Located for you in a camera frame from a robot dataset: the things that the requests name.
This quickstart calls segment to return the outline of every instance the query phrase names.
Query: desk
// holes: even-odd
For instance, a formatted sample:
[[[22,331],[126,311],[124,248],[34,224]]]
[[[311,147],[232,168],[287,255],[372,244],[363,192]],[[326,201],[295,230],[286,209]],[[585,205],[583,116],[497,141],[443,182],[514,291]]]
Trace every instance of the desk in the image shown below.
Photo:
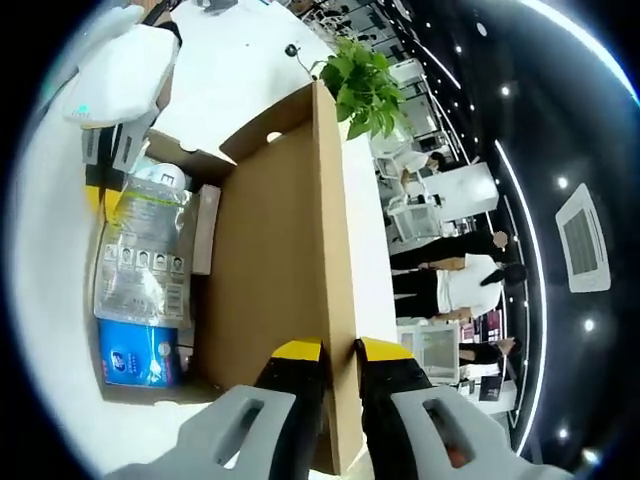
[[[211,17],[185,2],[174,16],[184,45],[173,101],[157,126],[205,149],[217,150],[252,116],[309,81],[284,54],[288,43],[302,49],[307,65],[330,54],[277,3],[241,0]],[[8,285],[31,381],[63,427],[65,441],[99,477],[127,463],[158,458],[175,445],[180,425],[205,405],[148,407],[102,400],[87,342],[95,319],[85,297],[94,213],[84,190],[80,129],[62,118],[74,84],[71,80],[62,89],[37,131],[25,139],[11,192]],[[346,142],[343,154],[357,331],[395,340],[389,259],[366,138]]]
[[[171,103],[154,128],[192,148],[215,153],[254,116],[310,82],[285,55],[289,43],[311,66],[332,53],[306,25],[278,3],[240,3],[218,17],[190,2],[172,14],[184,44]],[[358,336],[396,341],[395,309],[384,221],[366,135],[344,141],[343,175]]]

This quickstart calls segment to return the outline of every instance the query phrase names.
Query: black pants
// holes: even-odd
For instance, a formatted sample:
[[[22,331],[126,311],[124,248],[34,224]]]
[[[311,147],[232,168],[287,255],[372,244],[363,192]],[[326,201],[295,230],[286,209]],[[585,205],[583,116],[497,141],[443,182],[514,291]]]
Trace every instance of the black pants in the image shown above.
[[[438,276],[434,270],[394,275],[393,293],[411,293],[411,297],[396,300],[396,317],[431,318],[438,309]]]
[[[391,255],[391,268],[394,270],[407,270],[409,268],[418,268],[421,263],[436,262],[445,258],[455,257],[459,253],[454,247],[455,240],[452,242],[450,238],[439,238],[422,247]]]

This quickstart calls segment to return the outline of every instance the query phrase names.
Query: potted plant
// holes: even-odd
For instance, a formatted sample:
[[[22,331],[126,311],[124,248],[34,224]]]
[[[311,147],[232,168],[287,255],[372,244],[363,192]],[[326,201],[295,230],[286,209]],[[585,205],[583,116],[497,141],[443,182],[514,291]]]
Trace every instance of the potted plant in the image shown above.
[[[404,97],[385,56],[344,37],[337,44],[338,52],[326,61],[320,78],[336,99],[338,121],[351,118],[347,139],[366,132],[388,137],[398,121],[406,125],[399,108]]]

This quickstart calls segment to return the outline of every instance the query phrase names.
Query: white shirt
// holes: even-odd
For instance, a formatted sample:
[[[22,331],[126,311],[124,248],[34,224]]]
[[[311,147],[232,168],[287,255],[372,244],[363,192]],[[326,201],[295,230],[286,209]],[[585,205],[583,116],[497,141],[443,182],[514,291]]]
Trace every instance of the white shirt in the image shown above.
[[[400,170],[406,170],[409,173],[416,173],[418,170],[424,168],[429,160],[429,156],[421,153],[414,152],[413,150],[398,155],[395,158],[396,165]]]
[[[498,305],[502,283],[490,283],[484,287],[480,282],[498,269],[489,255],[464,257],[462,270],[438,270],[438,309],[440,313],[449,313],[468,307],[471,315],[477,317],[487,313]]]

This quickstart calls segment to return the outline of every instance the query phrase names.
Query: air vent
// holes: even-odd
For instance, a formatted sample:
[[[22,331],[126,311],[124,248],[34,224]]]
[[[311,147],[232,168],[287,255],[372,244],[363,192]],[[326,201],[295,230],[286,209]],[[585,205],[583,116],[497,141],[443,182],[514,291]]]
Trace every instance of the air vent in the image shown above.
[[[569,289],[598,292],[611,287],[609,259],[593,200],[583,183],[556,214]]]

